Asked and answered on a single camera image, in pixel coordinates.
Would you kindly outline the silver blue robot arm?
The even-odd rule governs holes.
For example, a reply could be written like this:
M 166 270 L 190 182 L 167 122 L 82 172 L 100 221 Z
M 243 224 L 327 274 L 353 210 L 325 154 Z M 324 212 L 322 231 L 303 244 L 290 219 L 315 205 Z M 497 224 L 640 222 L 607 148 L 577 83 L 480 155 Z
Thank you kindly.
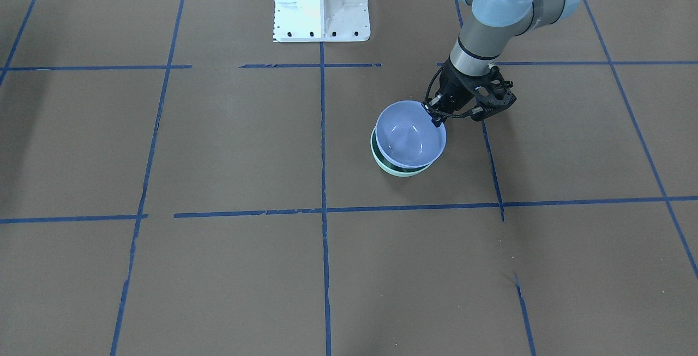
M 511 38 L 559 22 L 572 15 L 581 0 L 456 0 L 471 11 L 459 35 L 432 78 L 438 90 L 427 88 L 422 107 L 434 127 L 448 118 L 481 122 L 516 102 L 513 83 L 496 61 Z

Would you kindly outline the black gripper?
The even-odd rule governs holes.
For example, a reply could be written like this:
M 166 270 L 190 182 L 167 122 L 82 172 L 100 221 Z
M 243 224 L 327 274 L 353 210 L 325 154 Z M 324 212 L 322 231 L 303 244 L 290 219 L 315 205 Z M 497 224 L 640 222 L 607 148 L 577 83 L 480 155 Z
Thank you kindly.
M 456 117 L 474 99 L 474 82 L 478 76 L 467 75 L 446 61 L 438 74 L 439 87 L 434 100 L 424 100 L 423 108 L 435 128 L 440 128 L 448 117 Z

